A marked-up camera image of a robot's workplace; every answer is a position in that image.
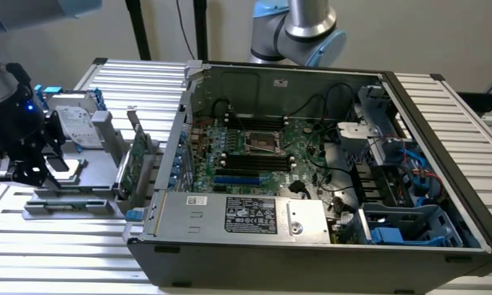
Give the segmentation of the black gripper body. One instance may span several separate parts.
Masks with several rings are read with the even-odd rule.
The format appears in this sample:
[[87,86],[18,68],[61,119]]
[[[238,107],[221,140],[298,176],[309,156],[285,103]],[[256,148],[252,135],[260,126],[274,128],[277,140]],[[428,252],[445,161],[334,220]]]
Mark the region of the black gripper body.
[[30,85],[18,84],[0,101],[0,159],[41,163],[43,111]]

